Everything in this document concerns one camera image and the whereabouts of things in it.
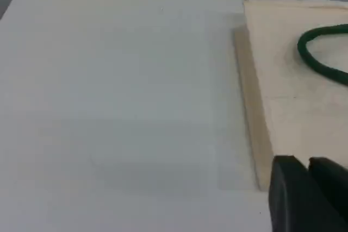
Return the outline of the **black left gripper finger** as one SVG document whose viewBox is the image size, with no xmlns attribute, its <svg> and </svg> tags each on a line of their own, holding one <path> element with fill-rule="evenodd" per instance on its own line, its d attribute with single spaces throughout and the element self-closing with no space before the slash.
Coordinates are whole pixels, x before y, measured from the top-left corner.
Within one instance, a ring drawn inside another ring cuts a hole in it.
<svg viewBox="0 0 348 232">
<path fill-rule="evenodd" d="M 347 220 L 347 168 L 328 158 L 310 158 L 308 170 L 329 203 Z"/>
<path fill-rule="evenodd" d="M 347 231 L 347 220 L 326 199 L 308 167 L 294 156 L 274 157 L 268 195 L 272 231 Z"/>
</svg>

